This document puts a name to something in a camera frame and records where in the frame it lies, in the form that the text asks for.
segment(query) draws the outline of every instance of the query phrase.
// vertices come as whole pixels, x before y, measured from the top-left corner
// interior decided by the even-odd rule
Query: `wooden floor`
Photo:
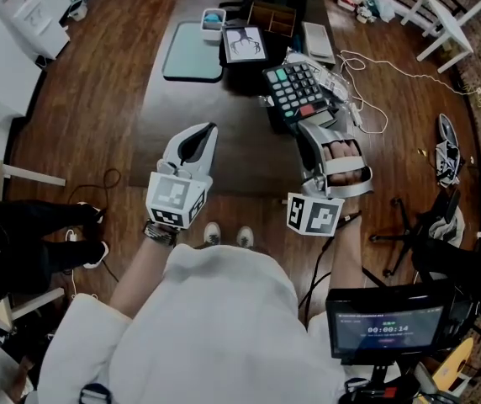
[[[122,173],[120,184],[109,192],[104,238],[110,245],[108,265],[118,276],[130,263],[142,235],[146,218],[145,190],[129,187],[133,152],[133,128],[142,105],[153,57],[160,44],[175,0],[91,0],[88,16],[70,22],[71,43],[48,68],[33,119],[19,135],[11,164],[67,179],[57,188],[13,178],[9,199],[43,199],[66,202],[79,184],[100,183],[104,172],[115,167]],[[413,73],[436,73],[436,63],[418,63],[415,56],[426,47],[414,26],[398,21],[359,24],[349,13],[329,3],[329,16],[336,45],[375,59],[391,60]],[[434,171],[418,149],[430,153],[436,143],[437,115],[447,114],[456,126],[463,156],[475,157],[473,138],[463,100],[444,87],[426,80],[399,75],[387,66],[369,66],[356,72],[357,85],[367,100],[385,109],[390,122],[381,135],[354,131],[374,171],[375,193],[362,197],[363,262],[376,275],[399,247],[373,245],[367,236],[374,231],[398,231],[400,218],[389,201],[400,196],[413,213],[427,210],[437,193]],[[363,117],[376,130],[381,117],[368,109]],[[467,223],[463,247],[472,247],[478,229],[478,186],[465,168],[461,175],[461,207]],[[84,189],[77,199],[104,207],[103,192]],[[278,200],[212,196],[182,241],[199,245],[207,221],[218,221],[226,241],[236,231],[251,226],[256,243],[266,247],[282,264],[299,295],[308,289],[315,259],[324,239],[301,237],[286,228],[285,209]],[[57,241],[64,234],[55,235]],[[330,270],[331,253],[324,257],[320,273]],[[404,263],[391,283],[410,282],[413,269]],[[105,268],[78,269],[77,288],[107,300],[115,283]],[[70,290],[70,280],[58,277]],[[323,283],[314,294],[312,312],[322,310]]]

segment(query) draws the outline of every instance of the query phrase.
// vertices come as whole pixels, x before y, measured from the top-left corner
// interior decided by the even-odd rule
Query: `wooden organizer tray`
[[[292,37],[296,17],[297,11],[294,9],[279,4],[254,2],[251,4],[248,25]]]

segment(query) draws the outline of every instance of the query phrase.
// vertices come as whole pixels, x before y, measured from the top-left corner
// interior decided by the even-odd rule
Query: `plastic bag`
[[[377,10],[381,20],[385,23],[389,23],[391,19],[395,17],[395,11],[392,7],[392,3],[389,0],[374,0],[375,6],[377,6]]]

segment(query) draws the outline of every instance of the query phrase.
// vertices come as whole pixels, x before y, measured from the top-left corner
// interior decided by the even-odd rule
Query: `display screen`
[[[417,348],[431,345],[443,307],[393,313],[337,312],[338,348]]]

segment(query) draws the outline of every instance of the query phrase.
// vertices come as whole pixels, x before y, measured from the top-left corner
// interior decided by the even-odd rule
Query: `black pants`
[[[96,224],[91,205],[58,205],[39,200],[0,202],[0,227],[9,242],[10,290],[48,290],[53,273],[97,262],[104,253],[100,241],[46,242],[42,237],[68,226]]]

